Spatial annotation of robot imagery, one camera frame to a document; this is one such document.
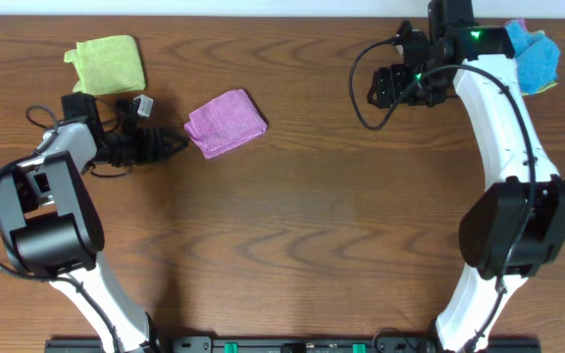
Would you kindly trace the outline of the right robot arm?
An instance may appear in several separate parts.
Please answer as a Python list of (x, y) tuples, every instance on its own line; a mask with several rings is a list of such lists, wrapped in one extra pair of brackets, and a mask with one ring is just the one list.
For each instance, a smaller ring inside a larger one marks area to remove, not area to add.
[(457, 96), (477, 140), (486, 186), (458, 229), (465, 265), (451, 299), (412, 348), (523, 352), (526, 344), (489, 335), (510, 297), (561, 250), (565, 178), (539, 142), (507, 30), (479, 25), (468, 1), (433, 1), (428, 18), (427, 31), (403, 22), (388, 40), (402, 62), (374, 72), (367, 101), (392, 114), (401, 105), (433, 107)]

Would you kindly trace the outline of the purple microfiber cloth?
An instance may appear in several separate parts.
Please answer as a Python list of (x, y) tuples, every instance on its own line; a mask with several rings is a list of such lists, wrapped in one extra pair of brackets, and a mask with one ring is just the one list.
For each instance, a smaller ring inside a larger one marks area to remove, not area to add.
[(229, 152), (268, 128), (244, 89), (227, 91), (194, 110), (183, 127), (206, 159)]

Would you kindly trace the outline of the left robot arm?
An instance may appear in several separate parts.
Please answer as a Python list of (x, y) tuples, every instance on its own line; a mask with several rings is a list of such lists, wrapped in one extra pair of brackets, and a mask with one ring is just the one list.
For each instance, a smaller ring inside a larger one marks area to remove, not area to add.
[(42, 129), (30, 155), (0, 169), (0, 270), (47, 282), (80, 310), (103, 352), (162, 352), (150, 315), (128, 297), (103, 254), (105, 235), (82, 181), (99, 165), (131, 172), (170, 159), (187, 141), (163, 127), (142, 126), (152, 98), (120, 100), (107, 130), (97, 98), (61, 99), (63, 119)]

